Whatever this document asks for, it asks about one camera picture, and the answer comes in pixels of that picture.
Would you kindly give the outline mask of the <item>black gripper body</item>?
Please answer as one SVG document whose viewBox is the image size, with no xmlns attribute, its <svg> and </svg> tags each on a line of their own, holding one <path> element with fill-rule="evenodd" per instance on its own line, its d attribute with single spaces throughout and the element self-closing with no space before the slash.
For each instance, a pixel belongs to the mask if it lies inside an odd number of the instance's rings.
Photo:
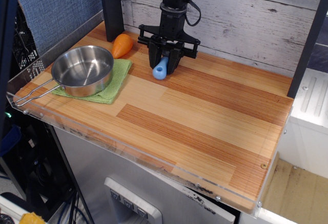
<svg viewBox="0 0 328 224">
<path fill-rule="evenodd" d="M 187 8 L 161 8 L 159 26 L 139 25 L 140 34 L 138 42 L 148 46 L 153 41 L 162 41 L 163 51 L 170 51 L 174 48 L 182 49 L 183 56 L 196 58 L 197 48 L 200 41 L 184 32 L 185 22 L 187 22 Z"/>
</svg>

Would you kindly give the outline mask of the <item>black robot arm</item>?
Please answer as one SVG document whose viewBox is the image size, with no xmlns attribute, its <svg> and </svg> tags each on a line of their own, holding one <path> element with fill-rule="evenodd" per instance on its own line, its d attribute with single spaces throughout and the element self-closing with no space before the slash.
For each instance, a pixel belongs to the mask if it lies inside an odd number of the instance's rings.
<svg viewBox="0 0 328 224">
<path fill-rule="evenodd" d="M 201 10 L 192 0 L 162 0 L 159 26 L 140 25 L 138 42 L 149 50 L 153 73 L 174 73 L 182 57 L 196 58 L 200 40 L 184 32 L 185 23 L 196 26 Z"/>
</svg>

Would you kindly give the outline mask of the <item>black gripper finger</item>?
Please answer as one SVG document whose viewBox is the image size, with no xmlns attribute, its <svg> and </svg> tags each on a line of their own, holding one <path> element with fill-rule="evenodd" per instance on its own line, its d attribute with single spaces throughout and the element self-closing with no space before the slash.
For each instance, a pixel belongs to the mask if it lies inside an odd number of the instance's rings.
<svg viewBox="0 0 328 224">
<path fill-rule="evenodd" d="M 182 49 L 174 48 L 170 50 L 167 64 L 167 74 L 172 74 L 175 71 L 183 55 L 184 51 Z"/>
<path fill-rule="evenodd" d="M 160 40 L 158 42 L 151 40 L 148 43 L 148 49 L 149 49 L 149 63 L 151 68 L 155 68 L 162 56 L 162 46 L 163 42 Z"/>
</svg>

